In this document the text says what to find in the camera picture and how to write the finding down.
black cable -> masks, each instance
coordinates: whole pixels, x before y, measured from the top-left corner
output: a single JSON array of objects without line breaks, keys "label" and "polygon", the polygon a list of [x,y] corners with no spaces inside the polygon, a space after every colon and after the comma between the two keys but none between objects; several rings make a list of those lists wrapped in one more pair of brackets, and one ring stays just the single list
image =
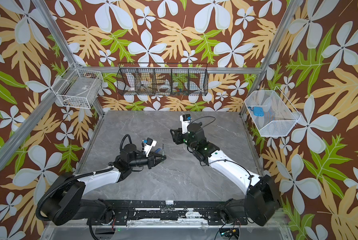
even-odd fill
[{"label": "black cable", "polygon": [[218,228],[218,231],[217,231],[216,234],[215,234],[214,240],[216,239],[216,236],[218,235],[218,233],[220,233],[220,232],[219,232],[219,228]]},{"label": "black cable", "polygon": [[91,219],[91,218],[88,219],[88,227],[89,227],[89,233],[91,233],[92,238],[95,239],[95,240],[99,240],[99,239],[95,236],[94,231],[92,230],[92,219]]},{"label": "black cable", "polygon": [[[204,128],[204,127],[206,127],[207,125],[210,125],[211,123],[213,123],[215,120],[216,120],[216,118],[215,117],[213,117],[213,116],[204,116],[204,117],[201,117],[201,118],[213,118],[214,120],[212,120],[211,122],[209,122],[209,123],[207,123],[206,125],[204,125],[202,128]],[[191,122],[190,123],[193,123],[193,122],[195,122],[196,120],[199,120],[199,119],[201,119],[201,118],[197,118],[197,119],[195,119],[195,120],[191,120]]]},{"label": "black cable", "polygon": [[188,145],[187,145],[187,151],[188,151],[189,153],[192,153],[192,152],[188,149]]},{"label": "black cable", "polygon": [[124,140],[126,139],[126,137],[128,137],[128,141],[129,141],[130,143],[132,143],[130,135],[129,135],[129,134],[124,135],[124,137],[122,138],[122,141],[120,142],[119,151],[122,151],[122,149],[123,149],[123,143],[124,143]]},{"label": "black cable", "polygon": [[[99,170],[99,171],[96,171],[95,174],[109,172],[109,171],[111,171],[113,169],[114,168],[111,167],[111,168],[108,168],[108,169]],[[47,195],[43,195],[42,198],[37,203],[37,207],[36,207],[36,210],[35,210],[36,217],[39,220],[42,220],[42,221],[51,221],[48,217],[43,217],[42,214],[40,214],[41,207],[47,201],[47,199],[50,196],[52,196],[56,191],[58,191],[59,189],[64,188],[66,185],[70,184],[71,182],[73,182],[75,180],[78,180],[79,178],[88,177],[88,176],[91,176],[91,175],[94,175],[94,172],[89,172],[89,173],[85,173],[85,174],[82,174],[82,175],[79,175],[79,176],[72,177],[72,178],[66,180],[65,182],[61,183],[60,185],[58,185],[56,188],[54,188],[52,191],[50,191]]]},{"label": "black cable", "polygon": [[249,174],[250,183],[249,183],[249,186],[248,186],[248,188],[247,188],[247,190],[246,190],[246,195],[244,196],[244,197],[245,197],[245,200],[244,200],[244,215],[246,215],[246,220],[247,220],[247,222],[249,222],[249,223],[254,223],[254,222],[250,222],[250,221],[249,221],[249,219],[247,218],[247,213],[246,213],[247,194],[249,193],[249,189],[250,189],[250,186],[251,186],[251,179],[252,179],[250,172],[249,172],[245,167],[243,167],[242,165],[240,165],[239,163],[234,162],[234,161],[230,161],[230,160],[226,160],[226,159],[216,160],[216,161],[211,162],[210,164],[212,164],[212,163],[214,163],[214,162],[219,162],[219,161],[225,161],[225,162],[235,163],[236,165],[238,165],[238,166],[240,166],[241,168],[243,168],[243,169]]},{"label": "black cable", "polygon": [[132,168],[131,168],[131,171],[132,172],[141,172],[141,171],[143,171],[143,169],[144,169],[144,166],[142,166],[142,170],[132,170]]}]

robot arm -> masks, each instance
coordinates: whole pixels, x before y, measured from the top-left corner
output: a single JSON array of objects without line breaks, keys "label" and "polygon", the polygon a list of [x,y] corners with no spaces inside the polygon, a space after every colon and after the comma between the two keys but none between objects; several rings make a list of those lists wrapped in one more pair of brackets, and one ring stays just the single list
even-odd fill
[{"label": "robot arm", "polygon": [[274,180],[266,175],[259,176],[246,170],[229,158],[215,144],[208,142],[204,135],[202,123],[191,122],[191,116],[180,116],[182,127],[171,129],[172,140],[176,144],[186,144],[192,154],[207,166],[215,168],[235,183],[245,194],[245,199],[228,200],[220,207],[221,218],[225,223],[239,219],[247,222],[247,217],[264,226],[280,207],[280,197]]},{"label": "robot arm", "polygon": [[107,224],[112,219],[112,206],[105,200],[85,200],[82,196],[96,188],[124,180],[132,172],[133,167],[147,166],[149,169],[166,159],[166,156],[151,152],[156,141],[147,138],[143,140],[144,149],[139,151],[130,143],[123,147],[121,143],[120,155],[110,162],[107,168],[80,175],[64,173],[51,185],[49,190],[39,200],[36,216],[40,220],[51,220],[56,225],[66,223],[71,219],[93,218]]}]

white wire basket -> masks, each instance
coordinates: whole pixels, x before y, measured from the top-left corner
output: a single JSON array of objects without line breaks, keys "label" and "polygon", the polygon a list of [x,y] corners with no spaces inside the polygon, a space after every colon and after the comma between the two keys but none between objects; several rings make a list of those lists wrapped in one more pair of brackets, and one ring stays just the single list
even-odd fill
[{"label": "white wire basket", "polygon": [[[285,101],[275,90],[254,91],[244,100],[261,137],[286,137],[302,116],[286,95],[280,89],[279,91]],[[295,112],[291,112],[286,101],[295,109]],[[263,116],[254,115],[252,109],[255,107],[263,109]]]},{"label": "white wire basket", "polygon": [[91,109],[102,87],[103,76],[100,71],[76,68],[62,78],[63,85],[55,93],[64,107]]}]

coiled cable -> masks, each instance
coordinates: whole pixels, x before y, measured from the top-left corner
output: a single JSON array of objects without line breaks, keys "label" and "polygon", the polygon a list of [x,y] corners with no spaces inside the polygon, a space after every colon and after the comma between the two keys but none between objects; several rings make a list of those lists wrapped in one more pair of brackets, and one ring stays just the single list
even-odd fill
[{"label": "coiled cable", "polygon": [[[108,169],[104,169],[104,170],[99,170],[99,171],[96,171],[95,174],[100,174],[100,173],[105,173],[105,172],[109,172],[111,170],[113,170],[114,167],[110,167]],[[51,221],[48,217],[43,217],[42,214],[40,214],[40,210],[41,210],[41,207],[43,206],[43,204],[47,201],[47,199],[49,199],[54,193],[56,193],[56,191],[58,191],[59,189],[62,189],[64,188],[65,186],[67,186],[68,184],[70,184],[71,182],[75,181],[75,180],[78,180],[79,178],[82,178],[82,177],[88,177],[88,176],[91,176],[91,175],[94,175],[94,172],[89,172],[89,173],[85,173],[85,174],[82,174],[82,175],[79,175],[79,176],[75,176],[75,177],[72,177],[66,181],[64,181],[63,183],[61,183],[60,185],[58,185],[56,188],[54,188],[52,191],[50,191],[48,194],[46,195],[43,195],[43,197],[38,201],[37,203],[37,207],[36,207],[36,210],[35,210],[35,215],[36,217],[39,219],[39,220],[42,220],[42,221]]]}]

wire basket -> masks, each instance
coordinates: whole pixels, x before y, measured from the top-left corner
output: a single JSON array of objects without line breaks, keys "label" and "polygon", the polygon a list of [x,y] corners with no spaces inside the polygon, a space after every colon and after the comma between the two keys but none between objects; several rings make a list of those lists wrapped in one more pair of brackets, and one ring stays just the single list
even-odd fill
[{"label": "wire basket", "polygon": [[[279,91],[284,100],[275,90],[254,91],[244,100],[261,137],[286,137],[302,116],[286,95]],[[294,113],[287,107],[287,101],[295,109]],[[254,114],[255,107],[263,109],[263,116]]]},{"label": "wire basket", "polygon": [[67,75],[63,85],[55,93],[64,107],[91,109],[102,87],[103,76],[100,71],[76,68]]},{"label": "wire basket", "polygon": [[206,67],[172,67],[165,63],[165,67],[154,67],[156,63],[149,63],[150,67],[129,66],[119,64],[117,87],[121,95],[200,95],[208,92],[208,73]]}]

